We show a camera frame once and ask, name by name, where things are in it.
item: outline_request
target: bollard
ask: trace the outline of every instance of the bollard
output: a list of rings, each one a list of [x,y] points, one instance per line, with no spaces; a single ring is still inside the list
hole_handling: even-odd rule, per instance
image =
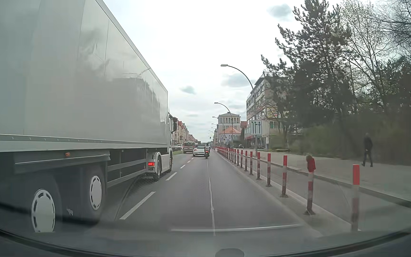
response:
[[[313,167],[315,167],[315,160],[310,156],[311,161],[313,161]],[[312,205],[313,205],[313,172],[315,168],[309,169],[309,161],[307,161],[307,169],[309,170],[309,185],[308,185],[308,192],[307,192],[307,210],[305,211],[305,215],[315,215],[315,213],[312,210]]]
[[[287,166],[288,166],[288,156],[283,155],[283,173],[282,173],[282,194],[280,197],[287,198],[288,195],[286,194],[286,178],[287,178]]]
[[[250,175],[253,175],[253,152],[250,152]]]
[[[245,171],[247,171],[247,150],[245,150]]]
[[[267,154],[267,187],[271,187],[270,185],[270,153]]]
[[[256,158],[257,158],[257,160],[256,160],[256,180],[261,180],[261,178],[259,178],[259,172],[260,172],[260,170],[259,170],[259,158],[260,158],[259,152],[256,153]]]
[[[359,164],[353,164],[353,198],[351,212],[351,231],[357,231],[359,222]]]

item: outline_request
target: white building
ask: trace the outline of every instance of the white building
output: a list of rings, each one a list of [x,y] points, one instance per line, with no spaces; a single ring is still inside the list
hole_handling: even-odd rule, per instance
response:
[[[217,140],[219,145],[225,145],[226,139],[230,139],[234,135],[234,139],[240,136],[240,115],[233,113],[225,113],[218,115]]]

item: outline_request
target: red roof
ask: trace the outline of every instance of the red roof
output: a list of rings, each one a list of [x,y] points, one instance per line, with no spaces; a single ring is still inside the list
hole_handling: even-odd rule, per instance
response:
[[[229,127],[225,129],[225,131],[222,134],[240,134],[240,131],[233,127]]]

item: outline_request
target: truck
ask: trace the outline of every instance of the truck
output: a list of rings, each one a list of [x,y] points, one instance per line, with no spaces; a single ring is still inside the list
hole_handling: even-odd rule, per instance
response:
[[[0,208],[20,216],[11,229],[96,223],[110,187],[171,171],[176,129],[168,91],[103,0],[0,0]]]

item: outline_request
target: traffic sign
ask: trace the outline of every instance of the traffic sign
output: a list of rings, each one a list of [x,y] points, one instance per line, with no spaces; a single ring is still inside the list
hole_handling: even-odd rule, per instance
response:
[[[250,121],[250,134],[251,135],[261,135],[263,132],[263,124],[261,120],[251,120]]]

